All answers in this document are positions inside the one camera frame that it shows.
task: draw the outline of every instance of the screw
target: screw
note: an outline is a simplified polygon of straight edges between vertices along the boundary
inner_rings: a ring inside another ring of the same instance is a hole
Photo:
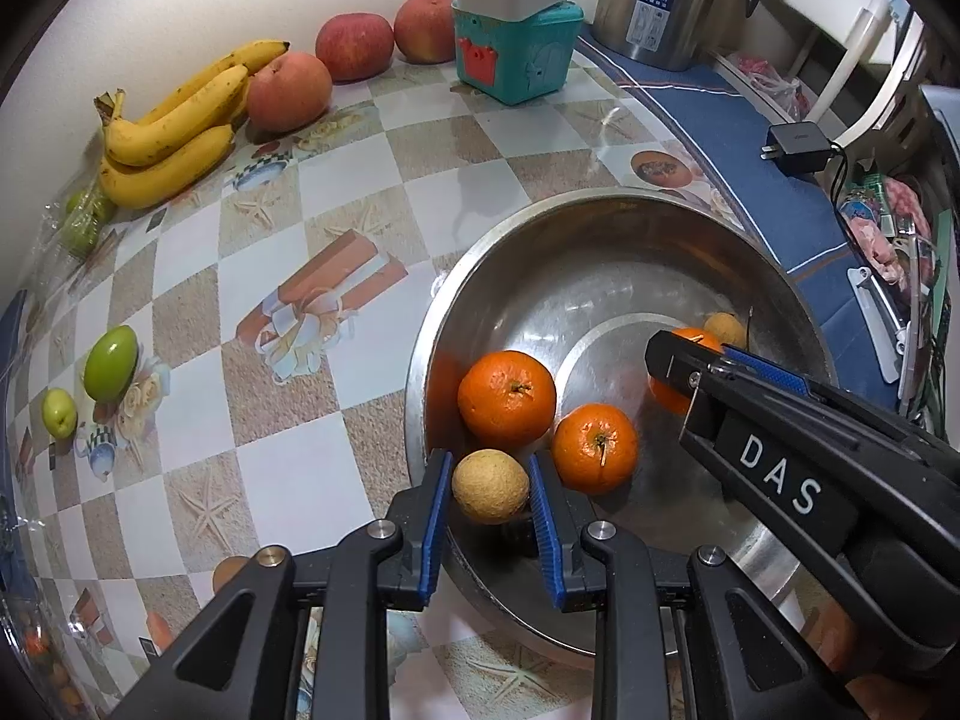
[[[731,376],[736,373],[736,368],[730,360],[720,357],[707,366],[707,370],[714,376]]]
[[[616,536],[616,525],[613,522],[607,522],[606,519],[597,519],[587,525],[587,533],[597,541],[606,541]]]
[[[390,522],[389,519],[374,519],[367,526],[367,535],[371,538],[390,538],[397,532],[397,525]]]
[[[713,544],[705,544],[697,549],[697,557],[704,565],[720,565],[727,559],[727,553]]]
[[[287,551],[283,547],[264,547],[259,552],[256,553],[256,561],[267,568],[272,568],[275,565],[280,565],[285,557],[287,556]]]

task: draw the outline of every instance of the plastic packaging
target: plastic packaging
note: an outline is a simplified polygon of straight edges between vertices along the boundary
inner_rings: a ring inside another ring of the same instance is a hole
[[[44,311],[50,298],[93,254],[104,225],[115,212],[116,206],[100,190],[94,173],[70,182],[60,197],[44,207],[21,284],[28,295],[28,336],[37,328],[48,329],[49,322],[44,320],[51,317],[45,317]]]
[[[45,700],[51,717],[95,717],[74,682],[68,660],[64,657],[64,633],[51,625],[56,619],[45,601],[0,596],[0,632],[13,645],[14,655],[28,674],[34,688]]]
[[[891,242],[887,241],[877,223],[862,215],[851,215],[847,218],[853,237],[860,245],[860,250],[870,261],[874,270],[887,284],[895,285],[903,290],[906,287],[906,273],[901,263],[896,259],[896,250]]]
[[[787,80],[766,59],[732,53],[727,57],[733,62],[757,92],[771,98],[787,116],[798,122],[810,111],[810,103],[803,94],[800,79]]]
[[[883,189],[886,191],[887,201],[890,203],[890,210],[899,217],[913,218],[917,226],[917,232],[926,240],[931,240],[930,224],[920,208],[920,199],[917,193],[902,181],[891,178],[889,175],[883,178]]]

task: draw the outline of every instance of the stainless steel bowl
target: stainless steel bowl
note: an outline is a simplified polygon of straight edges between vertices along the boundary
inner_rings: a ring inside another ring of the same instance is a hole
[[[640,462],[632,482],[594,499],[607,519],[662,549],[689,554],[720,544],[767,596],[781,598],[797,560],[680,449],[680,418],[649,396],[643,362],[656,330],[699,326],[716,311],[742,319],[751,307],[751,351],[835,380],[819,329],[786,274],[708,215],[630,189],[572,191],[517,212],[464,255],[427,311],[407,379],[411,479],[419,483],[433,448],[456,457],[478,448],[457,413],[457,386],[481,355],[519,349],[554,374],[557,418],[603,401],[635,420]],[[593,613],[551,607],[522,539],[510,528],[475,525],[453,505],[446,568],[481,613],[527,646],[569,661],[592,656]],[[664,622],[666,649],[675,652],[669,615]]]

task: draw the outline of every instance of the red apple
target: red apple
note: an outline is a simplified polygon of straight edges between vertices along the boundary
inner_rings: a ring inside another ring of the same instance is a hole
[[[456,55],[453,0],[407,0],[397,11],[394,35],[408,62],[435,65]]]
[[[394,30],[376,13],[334,16],[317,35],[317,58],[334,81],[359,81],[390,67]]]
[[[323,62],[306,52],[286,52],[251,79],[247,112],[255,127],[287,132],[320,116],[332,91]]]

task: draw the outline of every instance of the green fruit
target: green fruit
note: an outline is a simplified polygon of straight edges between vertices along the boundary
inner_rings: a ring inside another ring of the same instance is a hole
[[[85,260],[97,247],[100,223],[92,213],[75,214],[66,218],[59,235],[67,251],[74,257]]]
[[[121,324],[107,330],[93,344],[83,369],[83,388],[97,403],[119,400],[133,378],[136,366],[136,333]]]
[[[66,389],[55,386],[43,397],[43,426],[57,440],[68,439],[77,427],[77,404]]]
[[[85,196],[86,189],[80,189],[71,194],[70,199],[66,201],[64,218],[70,217],[70,214],[73,213],[73,210],[80,204],[80,201],[83,200]],[[117,210],[117,207],[113,204],[113,201],[104,194],[103,190],[99,186],[90,190],[88,208],[96,217],[96,220],[101,224],[106,224],[109,220],[111,220]]]

